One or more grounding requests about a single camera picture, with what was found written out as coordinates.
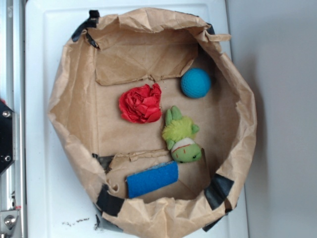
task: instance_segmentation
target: fuzzy green fabric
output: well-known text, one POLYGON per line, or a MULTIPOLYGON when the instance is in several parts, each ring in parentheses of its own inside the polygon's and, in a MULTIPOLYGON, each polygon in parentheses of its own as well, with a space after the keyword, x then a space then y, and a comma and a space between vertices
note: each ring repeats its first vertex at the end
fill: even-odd
POLYGON ((196 133, 193 133, 192 131, 193 125, 194 122, 189 117, 183 117, 179 120, 172 120, 171 123, 164 128, 162 137, 165 141, 169 139, 175 142, 186 137, 195 139, 196 133))

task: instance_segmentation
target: red fabric flower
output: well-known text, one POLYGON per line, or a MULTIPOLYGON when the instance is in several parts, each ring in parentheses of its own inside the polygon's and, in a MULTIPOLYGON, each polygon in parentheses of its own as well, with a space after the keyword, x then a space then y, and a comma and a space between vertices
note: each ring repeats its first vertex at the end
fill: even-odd
POLYGON ((162 116, 159 108, 161 93, 157 83, 153 84, 153 89, 146 84, 123 93, 119 99, 121 117, 133 123, 157 121, 162 116))

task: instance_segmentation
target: rectangular sponge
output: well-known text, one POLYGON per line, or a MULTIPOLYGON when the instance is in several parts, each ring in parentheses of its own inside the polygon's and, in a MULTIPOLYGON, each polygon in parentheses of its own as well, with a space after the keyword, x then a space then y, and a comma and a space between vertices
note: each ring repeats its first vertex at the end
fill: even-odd
POLYGON ((134 198, 167 186, 178 180, 175 161, 158 164, 127 177, 129 198, 134 198))

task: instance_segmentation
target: brown paper bag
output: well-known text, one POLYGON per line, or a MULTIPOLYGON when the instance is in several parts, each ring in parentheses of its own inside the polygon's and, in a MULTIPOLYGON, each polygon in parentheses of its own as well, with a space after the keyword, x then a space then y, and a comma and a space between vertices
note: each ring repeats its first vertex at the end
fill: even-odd
POLYGON ((49 105, 69 161, 109 224, 143 238, 180 238, 208 230, 236 207, 256 142, 252 91, 219 41, 197 16, 156 8, 91 17, 64 47, 49 105), (200 99, 180 90, 191 67, 206 70, 212 88, 200 99), (201 128, 204 156, 179 164, 178 182, 128 199, 128 175, 171 160, 164 120, 135 124, 120 117, 118 99, 158 83, 161 109, 177 105, 201 128))

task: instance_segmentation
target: blue ball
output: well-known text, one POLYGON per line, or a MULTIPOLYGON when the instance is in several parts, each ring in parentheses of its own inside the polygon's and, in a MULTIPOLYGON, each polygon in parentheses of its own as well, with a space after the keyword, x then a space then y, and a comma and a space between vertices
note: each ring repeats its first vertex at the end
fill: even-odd
POLYGON ((192 68, 182 76, 180 86, 187 97, 202 98, 210 90, 211 79, 206 71, 192 68))

